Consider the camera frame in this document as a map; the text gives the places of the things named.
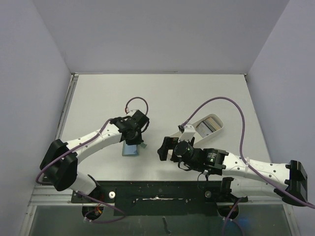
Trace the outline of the green leather card holder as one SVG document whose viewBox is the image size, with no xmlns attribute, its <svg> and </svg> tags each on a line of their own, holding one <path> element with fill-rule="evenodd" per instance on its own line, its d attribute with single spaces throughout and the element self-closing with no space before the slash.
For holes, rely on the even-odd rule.
<svg viewBox="0 0 315 236">
<path fill-rule="evenodd" d="M 147 147 L 146 143 L 141 143 L 139 145 L 128 145 L 126 142 L 123 142 L 122 156 L 124 157 L 133 157 L 140 155 L 140 148 L 145 149 Z"/>
</svg>

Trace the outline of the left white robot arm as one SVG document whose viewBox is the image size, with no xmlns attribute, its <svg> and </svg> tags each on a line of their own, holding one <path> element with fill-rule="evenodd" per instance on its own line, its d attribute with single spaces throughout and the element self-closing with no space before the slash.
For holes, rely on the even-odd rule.
<svg viewBox="0 0 315 236">
<path fill-rule="evenodd" d="M 36 182 L 39 183 L 39 178 L 45 175 L 57 191 L 69 188 L 81 192 L 87 201 L 95 202 L 100 197 L 100 189 L 90 175 L 78 171 L 78 165 L 113 144 L 140 145 L 143 142 L 142 130 L 149 122 L 149 118 L 137 110 L 125 117 L 110 118 L 100 129 L 81 138 L 67 142 L 54 140 L 40 164 Z"/>
</svg>

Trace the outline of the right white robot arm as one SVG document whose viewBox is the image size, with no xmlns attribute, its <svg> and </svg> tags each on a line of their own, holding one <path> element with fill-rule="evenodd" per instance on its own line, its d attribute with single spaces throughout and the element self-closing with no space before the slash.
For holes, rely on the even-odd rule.
<svg viewBox="0 0 315 236">
<path fill-rule="evenodd" d="M 231 177 L 219 189 L 220 197 L 231 201 L 234 197 L 270 196 L 283 202 L 305 207 L 308 204 L 308 177 L 301 162 L 288 164 L 267 163 L 242 159 L 231 152 L 216 148 L 196 148 L 193 141 L 165 137 L 157 150 L 161 161 L 167 160 L 186 166 L 186 171 L 197 171 L 206 176 Z"/>
</svg>

